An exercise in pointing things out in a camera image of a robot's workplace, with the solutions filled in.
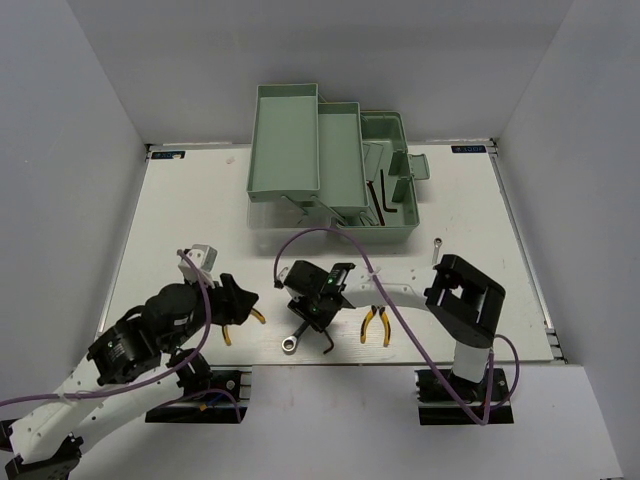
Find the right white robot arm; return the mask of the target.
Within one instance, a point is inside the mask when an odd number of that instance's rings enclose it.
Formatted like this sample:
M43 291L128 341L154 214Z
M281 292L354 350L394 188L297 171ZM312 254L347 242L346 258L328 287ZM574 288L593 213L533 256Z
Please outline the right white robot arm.
M318 333L343 309L427 311L455 340L447 375L453 390L470 402L488 385L485 369L506 291L457 255L444 255L430 270L392 267L375 272L353 263L337 263L326 271L297 260L277 274L275 286L290 294L288 308Z

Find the short dark red hex key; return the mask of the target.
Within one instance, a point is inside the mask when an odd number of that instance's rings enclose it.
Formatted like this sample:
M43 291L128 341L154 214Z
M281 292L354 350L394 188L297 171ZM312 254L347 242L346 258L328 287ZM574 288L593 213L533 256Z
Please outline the short dark red hex key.
M386 212L386 213L397 213L398 212L397 208L391 208L391 207L389 207L387 205L386 188L385 188L385 178L386 177L385 177L383 169L380 169L379 177L380 177L380 190L381 190L383 211Z

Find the large silver ratchet wrench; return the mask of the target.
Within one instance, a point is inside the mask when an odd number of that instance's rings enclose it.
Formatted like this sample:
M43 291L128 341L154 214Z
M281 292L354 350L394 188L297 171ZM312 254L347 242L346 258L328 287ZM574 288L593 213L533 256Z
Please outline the large silver ratchet wrench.
M293 355L296 352L300 338L308 328L309 324L303 323L290 336L282 340L281 349L286 355Z

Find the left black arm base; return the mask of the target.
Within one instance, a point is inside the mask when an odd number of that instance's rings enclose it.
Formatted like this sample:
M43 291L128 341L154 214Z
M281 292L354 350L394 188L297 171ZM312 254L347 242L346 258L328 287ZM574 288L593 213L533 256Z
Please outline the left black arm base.
M148 424L237 425L249 407L250 367L210 368L209 380L184 398L156 407L145 415Z

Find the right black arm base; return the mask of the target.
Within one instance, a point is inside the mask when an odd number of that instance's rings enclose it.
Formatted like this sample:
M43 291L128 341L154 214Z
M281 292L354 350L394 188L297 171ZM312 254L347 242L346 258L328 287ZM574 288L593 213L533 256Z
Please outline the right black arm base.
M442 374L465 404L478 417L484 416L488 375L479 384L459 378L450 378L449 369ZM445 390L430 369L415 371L415 385L419 424L421 426L461 426L475 422L462 410L459 404ZM496 368L493 375L489 424L513 424L514 415L509 399L509 388L505 372Z

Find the long dark red hex key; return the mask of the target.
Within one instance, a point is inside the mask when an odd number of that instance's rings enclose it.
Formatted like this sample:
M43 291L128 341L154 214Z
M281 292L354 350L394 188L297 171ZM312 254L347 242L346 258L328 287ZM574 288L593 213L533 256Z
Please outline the long dark red hex key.
M384 220L384 216L382 214L382 209L380 207L377 195L376 195L376 191L375 191L375 187L374 187L374 183L372 181L367 181L367 187L369 190L369 193L371 195L371 198L373 200L373 205L377 214L377 218L378 218L378 222L380 226L385 226L385 220Z

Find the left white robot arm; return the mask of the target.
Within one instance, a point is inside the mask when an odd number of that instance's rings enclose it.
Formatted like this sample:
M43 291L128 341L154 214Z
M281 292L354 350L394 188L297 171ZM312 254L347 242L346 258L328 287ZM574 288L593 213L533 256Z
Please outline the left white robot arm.
M223 395L205 358L184 345L202 328L243 324L258 300L224 273L213 283L169 284L129 309L41 406L2 421L1 448L13 455L7 478L66 479L90 441L157 407Z

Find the green toolbox with clear lid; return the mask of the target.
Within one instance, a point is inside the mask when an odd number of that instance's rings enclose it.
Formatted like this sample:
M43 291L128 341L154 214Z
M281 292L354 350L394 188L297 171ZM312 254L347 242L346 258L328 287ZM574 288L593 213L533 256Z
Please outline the green toolbox with clear lid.
M380 169L397 213L383 211ZM409 151L399 112L328 102L315 83L258 86L246 187L252 229L326 226L362 243L401 244L420 224L416 184L429 177L426 156Z

